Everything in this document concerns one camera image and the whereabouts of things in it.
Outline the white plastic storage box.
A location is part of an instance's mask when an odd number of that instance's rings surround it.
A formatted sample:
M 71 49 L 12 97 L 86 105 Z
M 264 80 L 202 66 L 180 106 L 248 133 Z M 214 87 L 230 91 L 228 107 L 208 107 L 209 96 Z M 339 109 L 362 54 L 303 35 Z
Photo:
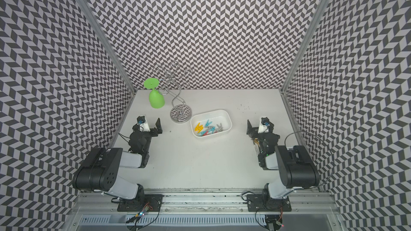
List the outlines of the white plastic storage box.
M 194 115 L 190 120 L 191 131 L 198 139 L 207 139 L 228 133 L 232 120 L 227 111 L 219 109 Z

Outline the grey clothespin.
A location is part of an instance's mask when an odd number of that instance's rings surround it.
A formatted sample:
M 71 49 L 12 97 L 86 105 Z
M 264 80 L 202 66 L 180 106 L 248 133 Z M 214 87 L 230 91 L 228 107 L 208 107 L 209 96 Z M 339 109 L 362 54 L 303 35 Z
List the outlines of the grey clothespin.
M 215 128 L 215 132 L 223 132 L 224 128 L 222 124 L 217 124 Z

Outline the yellow clothespin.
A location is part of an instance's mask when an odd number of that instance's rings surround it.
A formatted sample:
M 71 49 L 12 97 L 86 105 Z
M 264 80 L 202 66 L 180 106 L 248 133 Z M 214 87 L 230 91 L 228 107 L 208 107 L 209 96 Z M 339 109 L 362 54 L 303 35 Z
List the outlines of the yellow clothespin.
M 201 123 L 198 123 L 195 126 L 194 131 L 197 132 L 197 133 L 200 133 L 203 129 L 204 129 L 204 126 Z

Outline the teal clothespin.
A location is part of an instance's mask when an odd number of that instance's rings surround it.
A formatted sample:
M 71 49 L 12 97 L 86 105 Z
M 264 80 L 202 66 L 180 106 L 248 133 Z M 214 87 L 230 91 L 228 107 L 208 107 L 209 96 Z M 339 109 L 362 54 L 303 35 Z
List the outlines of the teal clothespin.
M 204 125 L 204 128 L 209 127 L 213 122 L 211 122 L 210 120 L 207 120 L 207 122 Z

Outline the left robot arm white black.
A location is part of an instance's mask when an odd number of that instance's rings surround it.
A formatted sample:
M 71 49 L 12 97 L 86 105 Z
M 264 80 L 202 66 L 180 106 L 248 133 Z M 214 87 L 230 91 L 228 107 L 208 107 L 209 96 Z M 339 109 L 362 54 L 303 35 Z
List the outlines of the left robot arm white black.
M 143 186 L 122 178 L 119 169 L 142 169 L 149 161 L 152 138 L 163 133 L 161 120 L 150 128 L 144 115 L 137 118 L 128 137 L 129 150 L 122 148 L 93 148 L 75 172 L 72 179 L 74 189 L 99 191 L 121 200 L 145 198 Z

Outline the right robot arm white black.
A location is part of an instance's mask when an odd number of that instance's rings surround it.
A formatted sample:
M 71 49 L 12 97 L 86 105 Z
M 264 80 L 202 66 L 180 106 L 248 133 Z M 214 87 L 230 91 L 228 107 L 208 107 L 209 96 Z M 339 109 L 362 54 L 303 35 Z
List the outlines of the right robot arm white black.
M 297 190 L 315 188 L 321 177 L 307 149 L 302 145 L 280 145 L 280 135 L 274 124 L 262 117 L 258 127 L 247 122 L 246 134 L 253 141 L 259 166 L 265 171 L 277 171 L 279 180 L 267 183 L 262 192 L 265 202 L 287 198 Z

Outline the green plastic goblet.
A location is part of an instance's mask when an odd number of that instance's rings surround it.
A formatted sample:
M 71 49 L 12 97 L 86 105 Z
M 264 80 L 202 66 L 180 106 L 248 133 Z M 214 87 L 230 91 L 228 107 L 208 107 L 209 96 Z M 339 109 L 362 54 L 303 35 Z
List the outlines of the green plastic goblet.
M 149 102 L 152 108 L 160 109 L 165 105 L 165 99 L 162 94 L 157 90 L 159 86 L 159 80 L 156 78 L 148 78 L 144 81 L 143 86 L 150 90 Z

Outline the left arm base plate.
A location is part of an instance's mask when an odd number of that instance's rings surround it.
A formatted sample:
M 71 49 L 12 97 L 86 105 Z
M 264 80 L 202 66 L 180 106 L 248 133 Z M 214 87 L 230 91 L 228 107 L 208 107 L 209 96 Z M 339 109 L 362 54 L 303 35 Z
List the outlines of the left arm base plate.
M 158 212 L 161 209 L 164 196 L 162 194 L 149 194 L 133 200 L 120 200 L 118 212 L 141 212 L 143 207 L 148 207 L 149 212 Z

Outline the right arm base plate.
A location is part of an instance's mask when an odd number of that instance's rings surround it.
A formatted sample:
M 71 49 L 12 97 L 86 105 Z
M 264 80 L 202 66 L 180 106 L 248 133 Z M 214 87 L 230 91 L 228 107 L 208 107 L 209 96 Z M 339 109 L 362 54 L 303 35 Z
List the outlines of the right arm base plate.
M 243 195 L 249 212 L 291 212 L 291 203 L 289 199 L 265 199 L 261 194 Z

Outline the aluminium front rail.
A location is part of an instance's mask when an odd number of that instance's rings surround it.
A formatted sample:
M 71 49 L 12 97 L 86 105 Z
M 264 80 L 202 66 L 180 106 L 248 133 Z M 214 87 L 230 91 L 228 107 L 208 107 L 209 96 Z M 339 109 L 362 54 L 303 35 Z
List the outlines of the aluminium front rail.
M 192 214 L 239 214 L 250 215 L 246 194 L 241 189 L 145 189 L 146 199 L 162 195 L 162 215 Z M 82 192 L 70 215 L 118 214 L 117 204 L 112 197 L 101 193 Z M 299 190 L 289 195 L 288 202 L 281 209 L 272 205 L 255 210 L 257 213 L 283 213 L 285 215 L 337 215 L 338 207 L 333 196 L 328 192 L 316 189 Z

